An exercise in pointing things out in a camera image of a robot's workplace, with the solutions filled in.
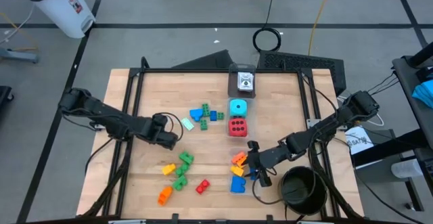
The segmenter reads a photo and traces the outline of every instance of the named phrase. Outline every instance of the toy block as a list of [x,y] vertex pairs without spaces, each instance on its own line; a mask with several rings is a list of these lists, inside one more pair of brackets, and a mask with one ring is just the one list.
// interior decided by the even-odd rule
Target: toy block
[[246,120],[243,118],[234,118],[229,120],[229,135],[232,137],[246,137],[248,128]]
[[230,192],[232,193],[245,193],[246,180],[243,177],[233,176],[231,178]]
[[160,193],[158,198],[158,204],[164,206],[167,203],[168,197],[170,197],[173,192],[173,188],[171,186],[165,187],[164,190]]
[[239,177],[242,177],[242,175],[244,174],[244,170],[238,166],[231,166],[230,167],[230,171],[234,174],[237,175]]
[[203,109],[203,116],[210,116],[208,104],[202,104],[202,109]]
[[231,163],[236,164],[236,162],[238,162],[238,160],[240,160],[242,157],[246,156],[245,152],[239,152],[237,153],[232,159],[231,159]]
[[189,115],[196,121],[199,122],[203,116],[203,109],[190,110]]
[[210,185],[210,183],[208,182],[208,180],[203,180],[202,182],[201,182],[201,184],[196,188],[196,191],[199,193],[199,194],[202,194],[203,192],[204,192],[204,190],[206,190],[206,188],[208,188],[209,187],[209,185]]
[[187,178],[185,175],[181,175],[174,183],[173,188],[177,191],[181,191],[183,187],[188,184]]
[[223,120],[224,119],[224,112],[218,112],[216,114],[216,119]]
[[188,154],[188,152],[183,152],[179,155],[179,159],[181,159],[184,163],[191,165],[194,161],[194,156],[191,154]]
[[230,101],[230,117],[245,118],[247,114],[247,104],[243,99],[233,99]]
[[205,119],[200,120],[200,130],[205,131],[208,130],[208,122]]
[[183,163],[178,169],[176,169],[176,175],[180,177],[184,175],[189,170],[189,165],[187,163]]
[[246,156],[240,158],[240,159],[236,162],[236,165],[237,165],[238,167],[240,167],[240,168],[243,168],[245,165],[242,165],[242,164],[245,162],[245,160],[246,160]]
[[211,121],[217,120],[217,111],[210,111],[210,120]]
[[257,173],[256,173],[256,169],[254,169],[254,168],[250,168],[250,179],[251,180],[256,180],[256,178],[257,178]]
[[164,173],[164,175],[169,175],[170,173],[172,173],[174,170],[176,169],[176,165],[175,164],[168,164],[166,166],[164,166],[162,168],[162,173]]
[[194,128],[194,125],[192,125],[191,121],[188,118],[182,119],[183,126],[188,129],[188,131],[192,130]]

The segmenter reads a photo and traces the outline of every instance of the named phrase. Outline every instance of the red die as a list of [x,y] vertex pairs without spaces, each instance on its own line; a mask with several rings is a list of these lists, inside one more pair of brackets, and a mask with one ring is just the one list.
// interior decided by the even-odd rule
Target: red die
[[204,190],[206,190],[207,187],[209,187],[210,183],[208,182],[208,180],[203,180],[202,183],[196,188],[196,191],[199,194],[202,194],[204,192]]
[[234,137],[246,137],[246,120],[243,118],[233,118],[229,120],[229,135]]

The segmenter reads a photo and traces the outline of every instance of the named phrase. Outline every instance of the gray floor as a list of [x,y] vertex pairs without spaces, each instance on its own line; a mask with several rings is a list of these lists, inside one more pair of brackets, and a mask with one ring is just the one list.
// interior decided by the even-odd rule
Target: gray floor
[[[86,0],[92,8],[95,0]],[[311,24],[321,0],[274,0],[270,23]],[[420,24],[433,24],[432,0],[408,0]],[[97,12],[100,24],[178,23],[261,23],[269,0],[101,0]],[[25,19],[31,4],[27,0],[0,0],[0,12],[14,22]],[[51,23],[39,10],[33,24]],[[328,0],[322,24],[410,24],[400,0]],[[0,29],[3,34],[7,29]],[[145,56],[154,68],[171,67],[212,52],[228,49],[233,61],[256,64],[258,53],[251,42],[256,28],[94,28],[85,48],[74,86],[84,87],[103,98],[113,68],[138,66]],[[37,160],[45,143],[55,107],[64,88],[80,40],[70,39],[56,28],[26,28],[39,43],[41,62],[0,62],[0,85],[13,87],[16,99],[0,121],[0,223],[14,222]],[[278,28],[282,32],[280,51],[306,54],[310,29]],[[433,30],[422,30],[428,42]],[[262,46],[271,47],[273,38],[261,35]],[[4,47],[28,47],[21,35]],[[312,55],[344,60],[348,91],[368,89],[391,72],[391,61],[421,49],[412,28],[340,28],[316,31]],[[385,129],[397,135],[417,128],[417,123],[399,86],[378,94]],[[73,217],[81,194],[84,165],[94,135],[67,122],[60,124],[43,174],[29,221]],[[374,167],[369,171],[377,174]],[[426,208],[433,198],[422,179],[416,179]],[[381,205],[360,186],[366,216],[384,221],[404,221]],[[371,183],[377,193],[395,208],[427,221],[429,212],[404,210],[409,197],[402,183]]]

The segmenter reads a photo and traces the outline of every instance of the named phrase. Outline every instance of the red lego brick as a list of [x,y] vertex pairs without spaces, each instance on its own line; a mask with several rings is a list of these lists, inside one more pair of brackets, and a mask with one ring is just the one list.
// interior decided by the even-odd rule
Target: red lego brick
[[203,180],[202,183],[196,188],[196,191],[199,194],[202,194],[204,192],[204,190],[206,190],[207,187],[209,187],[210,183],[208,182],[208,180]]
[[229,120],[229,135],[233,137],[246,137],[248,134],[246,120],[233,118]]

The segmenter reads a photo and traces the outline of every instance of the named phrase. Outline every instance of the wooden table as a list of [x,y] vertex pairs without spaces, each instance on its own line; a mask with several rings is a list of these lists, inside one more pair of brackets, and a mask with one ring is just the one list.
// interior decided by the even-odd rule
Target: wooden table
[[[119,110],[124,99],[128,73],[129,70],[112,70],[106,91],[104,102]],[[337,105],[329,70],[313,70],[313,76],[316,88]],[[199,108],[203,103],[208,103],[211,110],[226,112],[227,78],[227,73],[145,73],[138,115],[151,116],[157,112],[172,112],[180,119],[189,118],[189,110]],[[306,93],[309,99],[309,89],[306,89]],[[322,117],[334,112],[322,96],[318,95],[318,101]],[[255,107],[255,140],[259,142],[262,150],[275,147],[277,140],[289,133],[305,130],[299,84],[295,74],[256,74]],[[225,134],[225,120],[209,122],[207,131],[201,131],[197,123],[195,126],[192,131],[185,130],[183,139],[173,151],[139,139],[134,140],[121,217],[171,219],[173,213],[179,213],[180,219],[263,220],[266,215],[273,215],[275,220],[284,220],[282,202],[269,206],[261,204],[252,196],[234,196],[229,192],[230,151],[246,147],[246,140],[230,140]],[[178,124],[173,131],[180,132]],[[345,140],[343,133],[338,133],[336,137]],[[96,133],[93,151],[107,139],[105,132]],[[90,163],[77,214],[89,209],[106,186],[113,149],[114,143]],[[178,155],[184,150],[195,156],[194,163],[186,174],[189,183],[181,192],[174,191],[166,206],[158,206],[159,193],[176,179],[174,175],[164,176],[161,169],[166,164],[181,164]],[[329,144],[328,150],[336,187],[355,211],[363,215],[347,146],[334,140]],[[275,167],[278,175],[272,177],[271,187],[263,189],[262,199],[278,199],[277,183],[287,170],[298,165],[309,165],[306,155],[294,162],[287,160],[278,164]],[[211,186],[199,195],[195,188],[203,179],[209,180]],[[117,189],[113,194],[113,200],[116,199]],[[112,202],[110,213],[114,213],[115,202]],[[329,196],[327,209],[328,215],[332,215]],[[288,210],[287,218],[297,219],[298,214]],[[317,220],[320,215],[305,219]]]

